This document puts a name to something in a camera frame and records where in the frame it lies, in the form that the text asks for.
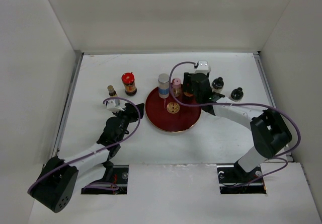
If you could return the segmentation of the red lid sauce jar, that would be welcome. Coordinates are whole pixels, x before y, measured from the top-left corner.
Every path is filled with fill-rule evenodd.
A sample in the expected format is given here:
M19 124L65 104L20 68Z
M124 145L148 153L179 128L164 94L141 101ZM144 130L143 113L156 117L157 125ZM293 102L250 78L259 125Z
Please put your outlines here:
M194 94L192 92L192 87L189 83L183 84L183 99L185 101L192 101Z
M132 72L124 73L121 77L121 81L124 85L125 93L128 96L134 96L137 92L134 74Z

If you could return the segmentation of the pink cap small jar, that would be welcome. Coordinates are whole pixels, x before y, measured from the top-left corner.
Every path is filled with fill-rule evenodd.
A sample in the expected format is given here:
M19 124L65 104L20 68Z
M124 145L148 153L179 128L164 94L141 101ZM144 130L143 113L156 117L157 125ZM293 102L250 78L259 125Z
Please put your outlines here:
M180 96L182 90L181 90L181 80L179 78L174 78L172 80L172 90L176 98Z

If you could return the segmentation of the silver lid blue label jar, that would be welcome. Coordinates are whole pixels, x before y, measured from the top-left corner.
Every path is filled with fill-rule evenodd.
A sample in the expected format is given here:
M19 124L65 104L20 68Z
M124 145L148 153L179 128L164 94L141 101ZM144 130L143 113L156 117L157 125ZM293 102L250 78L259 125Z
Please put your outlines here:
M170 93L169 75L162 73L158 76L158 94L162 99L166 99Z

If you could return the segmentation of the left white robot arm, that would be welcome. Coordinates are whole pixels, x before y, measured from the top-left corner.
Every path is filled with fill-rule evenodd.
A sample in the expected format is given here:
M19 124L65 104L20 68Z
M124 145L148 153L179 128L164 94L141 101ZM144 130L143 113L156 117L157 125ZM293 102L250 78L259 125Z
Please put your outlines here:
M128 102L113 115L94 145L69 158L50 158L27 193L52 212L62 211L70 202L78 176L109 161L120 149L120 143L134 134L127 128L131 123L140 123L144 104Z

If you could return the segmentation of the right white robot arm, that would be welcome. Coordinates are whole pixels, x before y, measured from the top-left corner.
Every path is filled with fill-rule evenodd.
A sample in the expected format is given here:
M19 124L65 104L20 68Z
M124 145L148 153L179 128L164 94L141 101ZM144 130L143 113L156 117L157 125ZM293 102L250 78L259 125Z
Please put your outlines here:
M233 169L238 181L246 181L257 166L272 159L289 144L292 135L277 110L268 106L264 106L264 110L237 106L223 94L213 92L208 77L204 73L184 73L183 91L194 95L203 111L236 122L251 131L254 146L234 163Z

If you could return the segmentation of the red round tray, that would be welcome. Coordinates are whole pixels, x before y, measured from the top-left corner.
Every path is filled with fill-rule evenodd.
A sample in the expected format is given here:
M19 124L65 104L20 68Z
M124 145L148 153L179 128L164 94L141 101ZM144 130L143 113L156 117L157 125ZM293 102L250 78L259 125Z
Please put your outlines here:
M145 114L150 123L166 132L182 132L192 128L200 118L200 107L179 104L169 95L159 97L158 87L154 88L145 101Z

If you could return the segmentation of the black cap grinder bottle left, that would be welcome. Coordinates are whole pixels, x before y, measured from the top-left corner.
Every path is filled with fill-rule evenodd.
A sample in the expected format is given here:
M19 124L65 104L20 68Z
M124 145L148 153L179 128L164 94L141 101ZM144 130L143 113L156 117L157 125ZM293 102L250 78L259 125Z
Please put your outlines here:
M213 92L221 93L224 87L224 81L222 77L215 78L212 82Z

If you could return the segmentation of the black cap grinder bottle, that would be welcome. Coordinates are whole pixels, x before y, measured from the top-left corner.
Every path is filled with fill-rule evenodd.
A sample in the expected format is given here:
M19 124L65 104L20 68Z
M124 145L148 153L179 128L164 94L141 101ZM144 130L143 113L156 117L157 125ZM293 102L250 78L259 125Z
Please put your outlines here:
M212 82L213 92L221 93L224 87L224 81L222 77L215 78Z
M244 97L244 92L241 87L238 87L238 88L232 90L232 92L230 94L231 100L233 100L235 102L241 101L243 97Z

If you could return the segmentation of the small yellow liquid bottle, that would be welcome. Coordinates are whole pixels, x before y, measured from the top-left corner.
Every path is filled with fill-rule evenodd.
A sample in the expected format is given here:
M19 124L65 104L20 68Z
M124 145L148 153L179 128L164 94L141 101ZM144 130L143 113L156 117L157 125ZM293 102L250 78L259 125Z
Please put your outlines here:
M114 87L112 85L108 85L107 86L107 90L108 90L108 94L111 98L115 98L115 97L118 97Z

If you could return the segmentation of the black cap grinder bottle right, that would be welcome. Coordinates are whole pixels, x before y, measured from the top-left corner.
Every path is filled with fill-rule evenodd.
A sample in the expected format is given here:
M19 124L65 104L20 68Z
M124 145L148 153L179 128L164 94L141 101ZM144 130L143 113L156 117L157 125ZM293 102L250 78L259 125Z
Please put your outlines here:
M230 94L231 100L233 100L235 102L241 101L243 97L244 97L244 92L241 87L238 87L238 88L232 90L232 92Z

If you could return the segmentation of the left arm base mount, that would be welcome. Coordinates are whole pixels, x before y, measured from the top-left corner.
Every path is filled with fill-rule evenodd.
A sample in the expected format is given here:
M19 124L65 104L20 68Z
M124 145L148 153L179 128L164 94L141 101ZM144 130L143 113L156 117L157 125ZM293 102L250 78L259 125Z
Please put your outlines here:
M129 166L108 161L87 171L77 180L82 195L126 195Z

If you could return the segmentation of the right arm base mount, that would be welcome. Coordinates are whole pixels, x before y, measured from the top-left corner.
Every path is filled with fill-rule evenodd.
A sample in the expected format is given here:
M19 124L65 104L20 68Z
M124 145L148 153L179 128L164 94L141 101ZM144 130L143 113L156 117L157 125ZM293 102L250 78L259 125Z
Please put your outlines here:
M261 178L255 181L262 176L260 166L239 176L233 165L218 165L217 173L221 194L266 194L264 180Z

